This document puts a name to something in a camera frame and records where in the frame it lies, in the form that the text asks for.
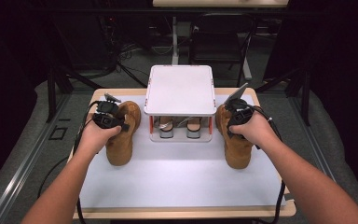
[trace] person's right hand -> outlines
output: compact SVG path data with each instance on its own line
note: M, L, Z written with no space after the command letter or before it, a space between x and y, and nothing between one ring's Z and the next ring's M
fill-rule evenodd
M267 142L279 141L266 118L256 111L248 122L242 125L232 125L229 127L229 130L232 133L242 134L247 140L262 148Z

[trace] chair seat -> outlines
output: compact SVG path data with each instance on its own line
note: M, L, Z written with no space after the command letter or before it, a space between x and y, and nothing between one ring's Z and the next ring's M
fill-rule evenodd
M195 63L241 63L237 34L195 33L191 45Z

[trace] shoe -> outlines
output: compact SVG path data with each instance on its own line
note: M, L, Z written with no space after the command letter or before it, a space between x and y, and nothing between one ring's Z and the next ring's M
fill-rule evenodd
M159 137L172 138L173 137L173 120L172 117L159 117Z
M216 111L215 121L217 130L219 130L225 139L226 162L234 169L243 169L248 166L251 160L251 151L254 144L237 134L229 138L227 125L230 118L231 112L225 109L225 105L220 105Z
M201 137L201 119L197 117L187 121L187 138Z
M111 137L106 143L106 156L115 166L127 164L132 156L132 136L141 123L141 109L133 101L126 101L118 106L115 115L117 119L124 119L130 128L125 132Z

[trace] gray carpet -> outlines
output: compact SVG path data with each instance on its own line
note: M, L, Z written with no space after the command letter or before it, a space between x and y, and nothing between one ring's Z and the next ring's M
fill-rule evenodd
M262 76L264 74L265 65L267 63L273 41L255 37L252 46L249 49L248 62L254 79L250 82L252 88L261 86ZM186 63L186 48L180 51L179 63ZM171 54L159 55L156 52L146 52L136 49L131 52L131 58L122 61L128 67L139 70L131 70L143 83L148 80L148 73L154 64L170 64ZM216 87L234 87L235 81L225 80L227 77L234 78L237 75L235 66L231 71L227 70L226 65L214 65L213 75L219 77L215 81ZM26 177L26 181L17 197L9 204L6 212L1 220L4 223L19 223L29 207L34 203L38 188L43 177L48 170L59 160L67 156L72 149L74 139L82 119L83 113L90 102L93 90L85 86L79 81L72 80L76 90L70 96L61 95L62 102L65 102L59 111L59 115L51 125L45 124L48 117L48 101L47 101L47 85L43 83L36 91L38 92L38 102L34 109L34 113L30 118L27 127L24 129L17 145L13 148L12 153L7 159L7 163L0 172L0 200L5 190L13 178L13 176L21 167L24 158L29 155L35 146L42 148L41 153L37 155L36 163L31 173ZM127 76L123 71L115 72L105 77L93 79L96 83L108 88L142 88L132 78ZM319 166L318 158L313 152L314 148L310 143L307 132L313 133L317 140L320 150L323 152L324 158L334 174L335 180L342 188L344 188L356 202L358 202L358 183L351 172L351 169L343 160L343 146L339 139L339 134L324 108L315 95L310 97L310 123L309 128L304 128L302 120L298 118L296 107L293 101L296 99L288 99L282 93L284 84L274 88L268 93L258 94L260 104L274 118L278 129L282 135L283 141L294 149L301 157L305 158L311 164ZM53 180L63 167L59 166L51 174L45 186ZM88 220L88 223L109 223L108 220ZM171 221L171 223L193 223L191 220ZM230 223L243 223L242 219L232 219ZM303 217L301 211L298 211L293 217L281 218L280 223L308 223Z

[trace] brown boot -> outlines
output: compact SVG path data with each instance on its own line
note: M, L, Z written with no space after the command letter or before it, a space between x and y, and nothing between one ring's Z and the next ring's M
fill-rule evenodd
M117 119L124 119L124 123L130 125L125 132L121 131L111 137L106 143L106 156L112 165L120 166L127 164L132 156L132 136L141 123L141 110L132 101L126 101L118 106Z
M227 164L234 169L246 168L251 160L253 144L248 140L234 135L228 137L227 124L231 118L231 112L225 109L225 105L220 105L216 111L216 126L225 139L225 155Z

